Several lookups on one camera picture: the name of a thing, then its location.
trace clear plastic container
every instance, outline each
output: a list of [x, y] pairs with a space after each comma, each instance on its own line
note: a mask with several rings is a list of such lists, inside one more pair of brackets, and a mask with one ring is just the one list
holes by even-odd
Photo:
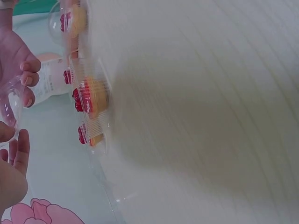
[[13, 127], [15, 131], [14, 137], [6, 142], [0, 142], [0, 147], [6, 145], [10, 140], [17, 138], [18, 125], [23, 109], [24, 88], [20, 77], [14, 77], [0, 87], [0, 122]]
[[88, 30], [87, 1], [61, 0], [57, 2], [49, 13], [48, 21], [53, 41], [63, 46], [66, 55], [76, 53], [79, 36], [84, 35]]
[[70, 58], [70, 71], [70, 91], [79, 120], [80, 141], [92, 148], [101, 145], [101, 150], [105, 151], [110, 100], [107, 79], [102, 69], [89, 58]]
[[88, 0], [60, 0], [49, 14], [49, 30], [53, 41], [64, 48], [68, 69], [70, 99], [78, 123], [78, 140], [85, 146], [92, 171], [104, 187], [115, 220], [125, 223], [117, 209], [111, 186], [107, 184], [99, 157], [109, 151], [111, 86], [97, 59], [89, 54]]

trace white table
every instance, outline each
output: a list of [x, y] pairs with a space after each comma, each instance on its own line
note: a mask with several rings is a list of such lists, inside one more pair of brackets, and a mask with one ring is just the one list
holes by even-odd
[[[115, 103], [100, 162], [127, 223], [298, 223], [298, 1], [90, 2], [92, 53]], [[32, 151], [79, 180], [70, 161], [84, 154], [62, 137], [76, 130], [59, 126], [68, 106], [54, 102], [28, 111]], [[54, 149], [37, 138], [44, 121]]]

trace red cherry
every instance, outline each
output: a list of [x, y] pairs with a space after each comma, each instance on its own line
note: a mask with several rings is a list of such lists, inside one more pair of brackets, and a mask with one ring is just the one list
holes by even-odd
[[79, 136], [83, 136], [81, 127], [78, 128], [78, 133], [79, 133]]
[[64, 32], [64, 24], [61, 24], [61, 26], [60, 26], [60, 30], [61, 30], [62, 32]]
[[60, 22], [61, 22], [61, 23], [64, 23], [64, 14], [61, 15], [61, 17], [60, 17]]
[[72, 96], [71, 97], [75, 97], [75, 95], [78, 93], [78, 89], [76, 88], [76, 89], [74, 89], [74, 91], [73, 91], [73, 94], [72, 94]]
[[84, 82], [84, 86], [80, 86], [80, 93], [82, 96], [82, 102], [83, 102], [85, 112], [92, 113], [93, 105], [91, 101], [91, 94], [89, 91], [89, 86], [86, 81]]
[[65, 84], [70, 84], [69, 79], [67, 77], [64, 78], [64, 82], [65, 82]]
[[64, 82], [66, 84], [70, 84], [71, 83], [71, 71], [70, 70], [64, 71]]
[[78, 112], [83, 112], [83, 108], [81, 104], [78, 104], [77, 102], [75, 103], [75, 108]]
[[82, 144], [85, 144], [85, 143], [86, 143], [86, 140], [85, 140], [85, 137], [84, 137], [82, 131], [84, 132], [84, 134], [86, 134], [85, 124], [83, 124], [82, 126], [80, 126], [80, 127], [78, 128], [79, 140], [80, 140], [80, 142], [81, 142]]
[[85, 139], [83, 136], [79, 136], [79, 141], [82, 143], [82, 144], [85, 144]]
[[81, 104], [81, 100], [80, 100], [78, 89], [74, 89], [72, 97], [75, 99], [76, 103]]

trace plastic packaging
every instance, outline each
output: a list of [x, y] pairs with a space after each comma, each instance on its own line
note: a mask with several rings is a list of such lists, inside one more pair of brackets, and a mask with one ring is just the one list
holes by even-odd
[[79, 120], [79, 140], [95, 148], [105, 144], [105, 131], [109, 128], [109, 85], [103, 71], [91, 59], [70, 59], [71, 98]]
[[109, 223], [120, 224], [125, 222], [99, 161], [101, 155], [109, 153], [112, 96], [104, 69], [89, 54], [90, 17], [88, 0], [60, 0], [49, 14], [49, 31], [53, 41], [63, 46], [70, 67], [65, 77], [77, 117], [78, 140], [85, 145], [91, 168], [106, 191], [115, 218]]
[[64, 81], [65, 63], [62, 58], [45, 61], [42, 63], [39, 74], [39, 82], [31, 87], [36, 101], [34, 105], [41, 103], [53, 95], [68, 93], [68, 87]]
[[[20, 77], [15, 77], [0, 87], [0, 122], [14, 128], [14, 138], [18, 134], [18, 125], [21, 120], [23, 94], [24, 86], [21, 84]], [[8, 141], [1, 142], [0, 147], [7, 143]]]

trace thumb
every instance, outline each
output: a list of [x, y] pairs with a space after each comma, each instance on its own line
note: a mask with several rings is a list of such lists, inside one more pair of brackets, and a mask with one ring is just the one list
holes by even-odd
[[13, 138], [15, 129], [0, 121], [0, 142], [6, 142]]

